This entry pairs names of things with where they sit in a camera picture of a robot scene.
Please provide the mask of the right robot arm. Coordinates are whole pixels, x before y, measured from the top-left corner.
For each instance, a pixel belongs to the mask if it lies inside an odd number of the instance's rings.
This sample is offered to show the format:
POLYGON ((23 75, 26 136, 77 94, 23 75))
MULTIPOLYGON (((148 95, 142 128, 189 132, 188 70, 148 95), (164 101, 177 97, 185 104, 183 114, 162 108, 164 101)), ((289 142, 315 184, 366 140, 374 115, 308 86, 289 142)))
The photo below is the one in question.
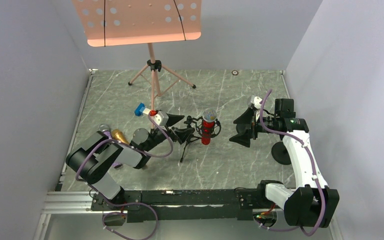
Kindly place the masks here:
POLYGON ((296 117, 293 99, 277 98, 274 114, 263 116, 265 102, 255 95, 248 99, 246 111, 233 122, 237 134, 229 140, 249 148, 260 133, 278 135, 280 141, 272 146, 271 154, 278 163, 292 166, 295 190, 277 180, 262 180, 256 190, 258 200, 280 207, 289 226, 327 228, 340 196, 319 170, 308 125, 296 117))

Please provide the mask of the red glitter microphone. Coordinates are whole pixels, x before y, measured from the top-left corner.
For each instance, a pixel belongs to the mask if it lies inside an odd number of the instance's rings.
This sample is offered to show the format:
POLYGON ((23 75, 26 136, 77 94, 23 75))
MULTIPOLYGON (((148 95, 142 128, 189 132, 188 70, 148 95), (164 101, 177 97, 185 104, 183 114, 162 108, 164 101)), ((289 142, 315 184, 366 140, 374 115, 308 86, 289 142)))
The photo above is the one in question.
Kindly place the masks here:
POLYGON ((212 132, 215 127, 215 121, 217 119, 217 113, 212 108, 207 108, 202 113, 202 125, 201 125, 201 143, 203 145, 209 145, 211 142, 212 132))

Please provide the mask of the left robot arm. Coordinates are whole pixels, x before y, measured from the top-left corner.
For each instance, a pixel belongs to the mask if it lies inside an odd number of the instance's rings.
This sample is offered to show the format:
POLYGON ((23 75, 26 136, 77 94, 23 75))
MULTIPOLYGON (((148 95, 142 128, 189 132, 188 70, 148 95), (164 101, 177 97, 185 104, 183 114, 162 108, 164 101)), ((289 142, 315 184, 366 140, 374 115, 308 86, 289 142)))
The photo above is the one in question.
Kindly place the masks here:
POLYGON ((168 141, 172 151, 174 142, 186 142, 195 128, 190 124, 186 128, 174 127, 183 118, 183 115, 159 111, 149 117, 154 129, 138 128, 130 143, 124 143, 114 136, 109 137, 103 131, 96 131, 67 154, 65 163, 75 171, 77 181, 85 182, 113 205, 124 204, 125 190, 111 177, 109 169, 115 162, 141 169, 150 158, 156 157, 150 151, 159 144, 168 141))

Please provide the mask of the purple glitter microphone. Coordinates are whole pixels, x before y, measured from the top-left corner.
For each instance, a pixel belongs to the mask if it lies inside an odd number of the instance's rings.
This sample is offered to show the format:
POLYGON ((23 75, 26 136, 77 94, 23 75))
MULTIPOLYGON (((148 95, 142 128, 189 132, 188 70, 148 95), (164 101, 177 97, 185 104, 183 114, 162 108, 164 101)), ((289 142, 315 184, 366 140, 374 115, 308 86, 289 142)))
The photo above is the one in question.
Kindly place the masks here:
MULTIPOLYGON (((102 133, 104 133, 109 139, 112 139, 112 134, 111 134, 111 128, 106 124, 106 123, 101 123, 99 126, 98 126, 98 130, 102 133)), ((112 167, 114 169, 119 169, 121 168, 123 165, 120 163, 120 162, 117 162, 115 161, 113 164, 112 164, 112 167)))

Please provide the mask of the black tripod shock-mount stand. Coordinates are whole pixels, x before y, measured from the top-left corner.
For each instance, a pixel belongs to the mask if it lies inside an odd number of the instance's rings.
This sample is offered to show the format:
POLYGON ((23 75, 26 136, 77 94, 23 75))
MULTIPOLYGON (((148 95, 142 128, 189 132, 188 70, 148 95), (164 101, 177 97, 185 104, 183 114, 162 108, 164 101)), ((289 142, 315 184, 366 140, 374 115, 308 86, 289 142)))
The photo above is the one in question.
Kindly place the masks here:
MULTIPOLYGON (((185 155, 187 146, 190 145, 193 142, 198 141, 198 140, 201 141, 201 137, 202 137, 202 130, 201 130, 201 127, 202 127, 202 116, 198 117, 198 118, 195 118, 195 117, 192 117, 192 116, 188 115, 186 120, 183 123, 186 124, 187 128, 194 128, 195 132, 187 140, 187 142, 185 142, 185 145, 183 147, 183 152, 182 152, 181 158, 179 160, 180 163, 182 163, 184 161, 184 155, 185 155)), ((212 131, 211 139, 217 137, 220 134, 221 130, 222 130, 222 125, 221 125, 220 121, 218 119, 216 119, 215 120, 215 126, 214 126, 214 129, 212 131)))

